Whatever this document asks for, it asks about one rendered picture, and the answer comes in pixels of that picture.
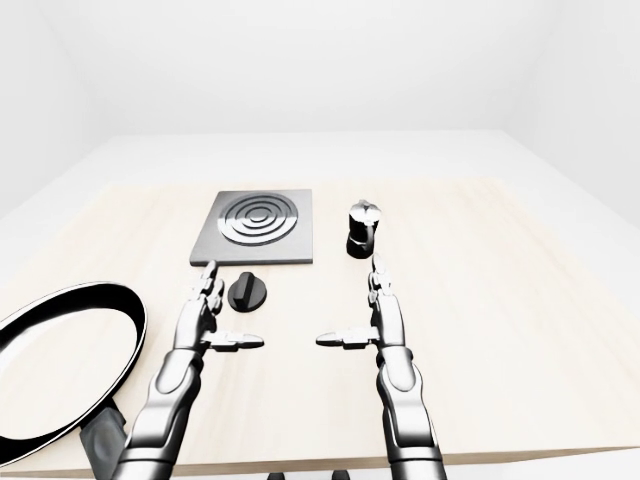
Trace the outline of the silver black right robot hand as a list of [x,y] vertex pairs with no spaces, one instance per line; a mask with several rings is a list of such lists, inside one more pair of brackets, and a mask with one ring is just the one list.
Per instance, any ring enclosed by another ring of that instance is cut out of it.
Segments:
[[405,345],[404,321],[389,270],[378,253],[373,254],[371,265],[367,298],[372,310],[370,325],[324,333],[316,338],[317,345],[345,350],[364,349],[370,344],[379,349]]

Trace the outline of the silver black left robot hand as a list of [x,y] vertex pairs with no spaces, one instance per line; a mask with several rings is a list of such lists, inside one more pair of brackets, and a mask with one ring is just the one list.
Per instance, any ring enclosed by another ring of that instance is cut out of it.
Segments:
[[225,284],[217,278],[218,264],[209,262],[183,306],[174,336],[174,349],[189,349],[203,355],[207,349],[237,352],[264,346],[264,340],[253,334],[220,330],[217,315],[223,307]]

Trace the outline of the round black stove knob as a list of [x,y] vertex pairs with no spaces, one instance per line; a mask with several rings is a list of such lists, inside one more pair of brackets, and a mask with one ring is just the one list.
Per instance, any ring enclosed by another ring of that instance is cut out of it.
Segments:
[[267,298],[263,280],[252,272],[242,272],[227,294],[230,307],[236,312],[249,313],[261,307]]

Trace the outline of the flat dark stove plate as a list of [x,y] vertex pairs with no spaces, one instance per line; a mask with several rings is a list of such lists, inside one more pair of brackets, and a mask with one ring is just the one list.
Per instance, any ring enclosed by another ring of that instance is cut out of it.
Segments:
[[311,264],[309,189],[220,191],[190,254],[192,266]]

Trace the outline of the black silver moka pot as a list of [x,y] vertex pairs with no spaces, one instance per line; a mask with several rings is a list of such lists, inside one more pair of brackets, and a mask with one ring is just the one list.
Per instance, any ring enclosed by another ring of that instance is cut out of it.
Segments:
[[366,259],[374,253],[375,233],[380,219],[379,207],[365,199],[350,208],[346,250],[351,257]]

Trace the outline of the black white frying pan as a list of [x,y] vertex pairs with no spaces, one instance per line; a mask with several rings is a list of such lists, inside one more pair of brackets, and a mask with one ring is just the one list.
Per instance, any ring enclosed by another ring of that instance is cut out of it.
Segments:
[[0,320],[0,468],[110,407],[147,327],[140,296],[112,282],[63,288]]

